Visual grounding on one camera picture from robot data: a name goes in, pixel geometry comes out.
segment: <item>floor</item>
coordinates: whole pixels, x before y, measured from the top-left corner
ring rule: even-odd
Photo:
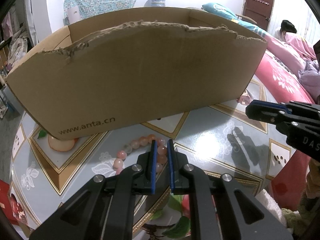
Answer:
[[[0,120],[0,179],[6,183],[9,183],[12,145],[20,120],[21,115],[17,111],[7,111]]]

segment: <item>open cardboard box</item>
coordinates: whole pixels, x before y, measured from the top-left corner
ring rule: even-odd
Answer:
[[[138,23],[104,30],[127,22]],[[66,140],[238,98],[266,47],[254,32],[204,11],[132,8],[61,28],[7,83],[39,125]]]

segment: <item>door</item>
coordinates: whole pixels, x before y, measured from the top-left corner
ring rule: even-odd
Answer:
[[[250,17],[257,22],[257,25],[264,29],[268,28],[273,0],[246,0],[243,15]]]

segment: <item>patterned tablecloth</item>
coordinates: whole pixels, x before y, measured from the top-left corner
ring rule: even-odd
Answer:
[[[246,117],[245,108],[252,99],[276,102],[254,76],[238,100],[79,138],[64,153],[52,150],[47,136],[38,139],[40,127],[24,113],[12,149],[10,197],[18,207],[17,219],[31,230],[37,228],[95,174],[114,176],[116,153],[125,143],[149,134],[172,138],[190,163],[214,176],[230,173],[256,195],[294,150],[275,126]],[[133,150],[124,166],[136,163],[138,155],[149,149],[150,144]],[[157,177],[156,194],[137,198],[135,240],[157,239],[154,236],[161,236],[178,221],[182,226],[165,234],[181,238],[189,232],[188,197],[173,197],[167,177],[164,169]]]

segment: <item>metal screw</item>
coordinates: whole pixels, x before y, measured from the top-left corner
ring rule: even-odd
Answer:
[[[99,182],[103,181],[103,176],[100,174],[96,175],[93,177],[93,181],[99,183]]]
[[[142,167],[139,164],[134,164],[134,165],[132,165],[132,169],[134,171],[141,171]]]
[[[222,175],[222,179],[224,181],[231,181],[232,180],[232,176],[230,174],[225,173],[225,174]]]
[[[183,166],[183,168],[186,170],[186,171],[192,171],[193,170],[193,165],[191,164],[186,164]]]

